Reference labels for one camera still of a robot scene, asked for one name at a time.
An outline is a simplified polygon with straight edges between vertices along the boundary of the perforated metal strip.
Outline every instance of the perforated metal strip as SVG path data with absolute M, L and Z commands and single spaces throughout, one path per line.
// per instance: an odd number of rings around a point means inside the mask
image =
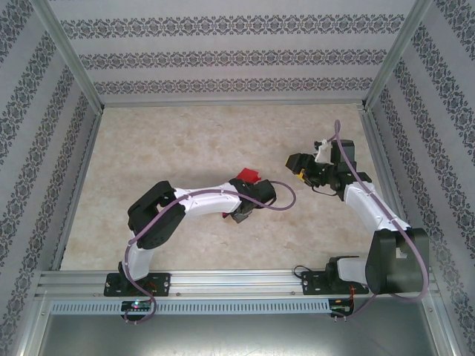
M 60 300 L 53 303 L 54 315 L 117 315 L 121 300 Z M 300 300 L 158 300 L 157 314 L 313 314 L 330 313 L 328 299 Z M 148 314 L 131 311 L 130 314 Z

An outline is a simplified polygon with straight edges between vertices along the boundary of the wire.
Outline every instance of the wire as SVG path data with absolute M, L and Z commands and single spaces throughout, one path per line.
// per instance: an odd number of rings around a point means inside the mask
M 300 267 L 300 268 L 305 268 L 307 271 L 313 272 L 313 271 L 312 271 L 310 268 L 308 268 L 308 267 L 305 267 L 305 266 L 303 266 L 303 265 L 298 265 L 298 266 L 294 267 L 294 275 L 295 275 L 297 278 L 299 278 L 299 279 L 302 279 L 302 273 L 301 273 L 300 276 L 299 276 L 299 275 L 297 274 L 297 272 L 295 272 L 295 270 L 296 270 L 297 268 L 299 268 L 299 267 Z
M 273 197 L 272 200 L 270 201 L 269 204 L 267 204 L 268 206 L 271 206 L 271 205 L 274 205 L 274 203 L 277 202 L 277 197 Z M 264 209 L 263 206 L 256 206 L 255 209 Z
M 378 207 L 380 207 L 380 209 L 383 211 L 384 215 L 386 215 L 386 217 L 389 219 L 389 221 L 392 222 L 392 224 L 397 228 L 397 230 L 399 231 L 399 233 L 404 237 L 404 240 L 406 241 L 406 243 L 409 245 L 410 249 L 412 250 L 412 252 L 414 253 L 414 255 L 416 256 L 416 259 L 417 259 L 417 262 L 419 264 L 419 267 L 421 269 L 421 273 L 422 273 L 422 290 L 421 292 L 419 293 L 419 295 L 417 297 L 412 297 L 412 298 L 408 298 L 408 297 L 402 297 L 400 295 L 397 295 L 397 294 L 391 294 L 392 297 L 395 297 L 396 299 L 398 300 L 403 300 L 403 301 L 407 301 L 407 302 L 418 302 L 420 301 L 422 298 L 425 297 L 425 295 L 427 294 L 428 292 L 428 287 L 429 287 L 429 275 L 428 275 L 428 269 L 427 267 L 425 266 L 425 263 L 424 263 L 424 260 L 422 259 L 422 256 L 421 254 L 419 253 L 419 251 L 417 251 L 417 247 L 416 245 L 414 245 L 414 243 L 412 242 L 412 240 L 409 238 L 409 236 L 407 235 L 406 231 L 404 231 L 404 229 L 399 225 L 399 223 L 396 221 L 396 218 L 393 217 L 393 215 L 386 209 L 386 207 L 384 206 L 383 202 L 378 198 L 378 196 L 376 196 L 374 194 L 374 192 L 372 192 L 364 183 L 363 181 L 361 180 L 361 178 L 359 177 L 358 173 L 356 173 L 356 170 L 354 169 L 353 165 L 351 164 L 350 160 L 348 159 L 348 156 L 345 154 L 344 152 L 344 149 L 343 149 L 343 145 L 341 144 L 341 139 L 340 139 L 340 129 L 341 129 L 341 123 L 340 123 L 340 120 L 335 120 L 335 135 L 334 137 L 336 138 L 336 142 L 338 143 L 338 148 L 340 149 L 340 152 L 341 152 L 341 155 L 343 156 L 344 158 L 344 161 L 347 163 L 348 165 L 348 168 L 351 170 L 351 173 L 353 174 L 353 176 L 355 177 L 355 179 L 358 181 L 358 183 L 361 185 L 361 187 L 363 188 L 363 190 L 369 194 L 373 200 L 375 201 L 375 203 L 378 205 Z M 371 303 L 374 299 L 374 297 L 371 297 L 371 299 L 368 301 L 368 303 L 365 303 L 362 307 L 360 307 L 356 313 L 353 313 L 353 315 L 355 314 L 358 314 L 362 309 L 366 308 L 367 304 Z
M 376 296 L 377 294 L 373 294 L 370 299 L 361 304 L 351 315 L 348 315 L 347 319 L 354 318 L 356 315 L 364 311 L 376 299 Z
M 351 306 L 350 308 L 355 306 L 355 287 L 353 287 L 353 284 L 350 285 L 350 300 L 351 300 Z
M 128 267 L 128 255 L 130 253 L 130 250 L 131 250 L 131 247 L 133 244 L 135 244 L 138 240 L 140 240 L 142 238 L 143 235 L 145 235 L 147 233 L 148 230 L 150 230 L 150 228 L 152 226 L 154 226 L 157 221 L 159 219 L 162 218 L 162 216 L 168 211 L 170 210 L 174 205 L 178 204 L 179 202 L 181 202 L 182 200 L 186 200 L 186 199 L 189 199 L 190 197 L 196 197 L 197 195 L 201 195 L 201 194 L 230 194 L 230 195 L 235 195 L 236 197 L 240 197 L 240 198 L 243 198 L 245 200 L 248 200 L 250 202 L 253 202 L 254 204 L 258 205 L 258 206 L 262 206 L 264 208 L 268 208 L 270 210 L 274 210 L 274 211 L 285 211 L 285 210 L 288 210 L 290 209 L 292 206 L 294 206 L 295 204 L 295 201 L 297 200 L 297 195 L 295 194 L 294 190 L 290 187 L 290 185 L 287 185 L 286 183 L 284 182 L 279 182 L 279 181 L 275 181 L 275 180 L 271 180 L 270 181 L 272 184 L 277 184 L 277 185 L 282 185 L 283 187 L 287 188 L 290 193 L 292 194 L 292 202 L 290 204 L 288 204 L 287 206 L 283 206 L 283 207 L 276 207 L 276 206 L 271 206 L 271 205 L 267 205 L 267 204 L 263 204 L 262 202 L 254 199 L 254 198 L 251 198 L 251 197 L 248 197 L 247 195 L 244 195 L 244 194 L 241 194 L 241 193 L 238 193 L 236 191 L 226 191 L 226 190 L 221 190 L 221 189 L 203 189 L 202 191 L 193 191 L 189 194 L 186 194 L 186 195 L 183 195 L 177 199 L 175 199 L 174 201 L 172 201 L 170 204 L 168 204 L 166 207 L 164 207 L 160 213 L 158 213 L 158 215 L 156 217 L 154 217 L 151 222 L 148 223 L 148 225 L 143 228 L 133 239 L 129 240 L 128 241 L 128 244 L 127 244 L 127 248 L 125 249 L 125 256 L 124 256 L 124 272 L 125 272 L 125 276 L 127 277 L 127 279 L 129 280 L 129 282 L 136 288 L 138 289 L 139 291 L 141 291 L 144 295 L 146 295 L 147 297 L 150 297 L 150 300 L 151 302 L 153 303 L 154 305 L 154 308 L 152 310 L 152 312 L 150 314 L 147 314 L 144 318 L 140 319 L 140 320 L 129 320 L 127 318 L 127 315 L 128 315 L 128 311 L 126 311 L 124 313 L 124 320 L 126 323 L 133 323 L 134 325 L 137 325 L 137 324 L 140 324 L 140 323 L 143 323 L 145 321 L 147 321 L 148 319 L 150 319 L 151 317 L 153 317 L 155 315 L 155 312 L 157 311 L 157 300 L 155 299 L 154 295 L 152 293 L 149 293 L 148 291 L 146 291 L 145 289 L 143 289 L 142 287 L 140 287 L 135 281 L 134 279 L 132 278 L 131 276 L 131 272 L 130 272 L 130 269 Z
M 316 191 L 314 185 L 312 185 L 312 191 L 314 191 L 315 193 L 327 195 L 328 197 L 334 197 L 334 196 L 336 195 L 336 193 L 334 193 L 334 194 L 328 194 L 328 193 L 324 193 L 323 191 Z

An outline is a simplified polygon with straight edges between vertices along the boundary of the white robotic arm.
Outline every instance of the white robotic arm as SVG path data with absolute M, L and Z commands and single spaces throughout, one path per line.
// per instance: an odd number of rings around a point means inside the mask
M 140 280 L 149 273 L 149 266 L 154 250 L 165 243 L 173 234 L 181 220 L 197 217 L 204 214 L 223 213 L 223 217 L 230 215 L 240 223 L 256 208 L 256 204 L 228 192 L 235 192 L 251 197 L 258 202 L 267 203 L 275 200 L 275 190 L 268 180 L 258 180 L 257 172 L 249 181 L 240 178 L 240 175 L 229 182 L 211 188 L 182 189 L 172 188 L 165 182 L 157 183 L 145 193 L 129 209 L 128 226 L 137 236 L 157 215 L 160 207 L 165 207 L 174 200 L 186 197 L 174 204 L 147 232 L 131 247 L 128 252 L 128 271 L 132 280 Z M 220 191 L 220 193 L 203 193 L 192 195 L 199 191 Z M 125 261 L 119 265 L 119 271 L 125 270 Z
M 365 182 L 367 188 L 371 193 L 376 195 L 383 203 L 384 207 L 391 213 L 392 219 L 388 219 L 381 207 L 376 204 L 374 199 L 368 194 L 361 186 L 360 183 L 354 182 L 347 185 L 344 191 L 344 201 L 351 206 L 359 215 L 361 221 L 363 221 L 366 229 L 374 233 L 387 229 L 389 231 L 398 231 L 394 226 L 393 221 L 396 221 L 404 230 L 410 226 L 405 221 L 401 220 L 391 209 L 386 205 L 384 200 L 376 192 L 374 184 Z M 405 254 L 401 253 L 400 249 L 396 249 L 397 257 L 406 258 Z M 341 280 L 355 281 L 363 285 L 367 285 L 366 281 L 366 264 L 367 258 L 350 257 L 341 258 L 337 261 L 338 275 Z
M 330 143 L 315 142 L 315 154 L 293 154 L 286 163 L 286 167 L 313 191 L 330 185 L 335 195 L 351 206 L 373 233 L 367 258 L 342 256 L 330 259 L 325 268 L 327 289 L 337 290 L 338 284 L 344 285 L 340 283 L 343 281 L 368 286 L 374 294 L 421 291 L 427 280 L 424 276 L 427 272 L 423 271 L 420 262 L 423 260 L 428 265 L 428 235 L 421 228 L 411 228 L 392 212 L 376 193 L 366 173 L 357 172 L 362 183 L 358 182 L 352 172 L 356 169 L 353 141 L 341 140 L 339 144 L 344 154 L 336 141 L 331 142 L 330 155 Z M 417 254 L 411 251 L 413 248 L 405 237 L 417 248 Z
M 216 187 L 199 188 L 199 189 L 182 189 L 175 188 L 174 195 L 176 198 L 180 198 L 184 195 L 190 194 L 195 191 L 204 191 L 209 189 L 216 189 L 222 191 L 236 191 L 230 183 L 224 183 Z M 232 213 L 241 204 L 240 198 L 231 194 L 201 194 L 188 199 L 182 200 L 178 203 L 183 207 L 185 218 L 198 217 L 204 214 L 212 213 Z M 128 255 L 129 270 L 133 280 L 139 280 L 144 278 L 150 272 L 150 262 L 154 255 L 155 248 L 145 249 L 137 246 L 137 243 L 133 244 Z

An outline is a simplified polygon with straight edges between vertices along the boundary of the patterned wallpaper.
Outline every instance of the patterned wallpaper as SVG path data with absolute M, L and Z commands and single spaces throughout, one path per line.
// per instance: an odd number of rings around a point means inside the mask
M 50 4 L 114 104 L 363 99 L 413 1 Z
M 475 355 L 475 8 L 435 0 L 373 108 L 463 355 Z
M 51 268 L 95 113 L 28 0 L 0 4 L 0 355 Z

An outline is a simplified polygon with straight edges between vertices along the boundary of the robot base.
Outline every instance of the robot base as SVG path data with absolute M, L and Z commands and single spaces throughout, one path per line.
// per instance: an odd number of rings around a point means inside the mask
M 167 297 L 170 291 L 169 273 L 149 273 L 147 277 L 135 282 L 154 297 Z M 109 273 L 105 280 L 105 297 L 144 297 L 122 273 Z
M 345 257 L 350 256 L 331 257 L 325 271 L 303 271 L 301 279 L 304 295 L 348 294 L 352 287 L 354 294 L 368 294 L 370 290 L 362 284 L 339 278 L 337 262 Z

